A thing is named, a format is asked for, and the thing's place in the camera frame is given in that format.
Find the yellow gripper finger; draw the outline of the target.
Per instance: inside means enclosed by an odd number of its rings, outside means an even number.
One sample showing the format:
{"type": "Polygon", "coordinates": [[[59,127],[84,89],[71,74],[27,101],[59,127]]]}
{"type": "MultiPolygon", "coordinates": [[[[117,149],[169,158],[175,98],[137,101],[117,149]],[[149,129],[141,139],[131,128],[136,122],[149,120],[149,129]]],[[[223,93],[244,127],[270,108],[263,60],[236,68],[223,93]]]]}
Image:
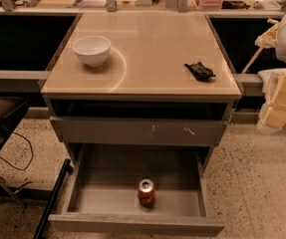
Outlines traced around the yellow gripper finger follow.
{"type": "Polygon", "coordinates": [[[277,43],[277,33],[279,29],[279,24],[273,25],[262,35],[258,36],[255,40],[255,45],[260,48],[275,48],[277,43]]]}
{"type": "Polygon", "coordinates": [[[272,72],[265,86],[257,128],[263,133],[279,131],[286,125],[286,70],[272,72]]]}

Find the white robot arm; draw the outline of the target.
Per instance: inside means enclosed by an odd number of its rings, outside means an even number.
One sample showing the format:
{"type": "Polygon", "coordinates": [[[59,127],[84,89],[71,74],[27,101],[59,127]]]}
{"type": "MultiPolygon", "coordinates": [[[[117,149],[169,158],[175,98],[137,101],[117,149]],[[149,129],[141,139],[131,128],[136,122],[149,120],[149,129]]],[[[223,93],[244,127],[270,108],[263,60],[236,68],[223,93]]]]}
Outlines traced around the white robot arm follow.
{"type": "MultiPolygon", "coordinates": [[[[274,48],[276,58],[286,63],[286,13],[279,23],[255,40],[255,45],[274,48]]],[[[267,81],[265,99],[257,128],[264,133],[273,133],[281,130],[286,124],[286,70],[279,76],[271,74],[267,81]]]]}

